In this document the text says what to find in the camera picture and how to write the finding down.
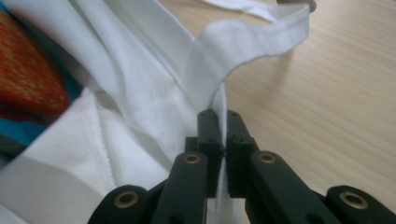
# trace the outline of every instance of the white cloth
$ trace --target white cloth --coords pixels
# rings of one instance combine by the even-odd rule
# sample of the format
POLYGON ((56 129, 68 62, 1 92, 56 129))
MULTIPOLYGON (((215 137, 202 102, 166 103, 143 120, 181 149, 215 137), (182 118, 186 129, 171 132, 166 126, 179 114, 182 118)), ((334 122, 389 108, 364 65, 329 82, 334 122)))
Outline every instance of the white cloth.
MULTIPOLYGON (((216 21, 194 39, 153 0, 6 0, 52 38, 83 94, 0 173, 0 223, 87 223, 115 187, 163 181, 196 136, 196 115, 213 107, 226 129, 224 79, 240 64, 284 53, 308 35, 307 5, 206 0, 273 23, 216 21)), ((215 215, 227 214, 224 164, 215 215)))

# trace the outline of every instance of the brass grommet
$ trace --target brass grommet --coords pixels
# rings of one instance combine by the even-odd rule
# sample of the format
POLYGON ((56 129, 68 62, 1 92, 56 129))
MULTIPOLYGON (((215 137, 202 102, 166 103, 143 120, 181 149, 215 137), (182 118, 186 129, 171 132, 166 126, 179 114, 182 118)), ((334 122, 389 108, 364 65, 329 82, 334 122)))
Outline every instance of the brass grommet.
POLYGON ((125 191, 119 194, 114 200, 118 208, 127 208, 134 206, 139 201, 139 195, 135 191, 125 191))
POLYGON ((341 192, 340 198, 344 203, 356 209, 366 209, 369 207, 369 204, 364 198, 350 191, 341 192))
POLYGON ((194 154, 190 154, 187 155, 183 158, 183 161, 188 163, 188 164, 195 164, 201 161, 201 157, 194 155, 194 154))
POLYGON ((268 153, 262 153, 259 155, 259 160, 265 163, 274 163, 276 162, 276 158, 268 153))

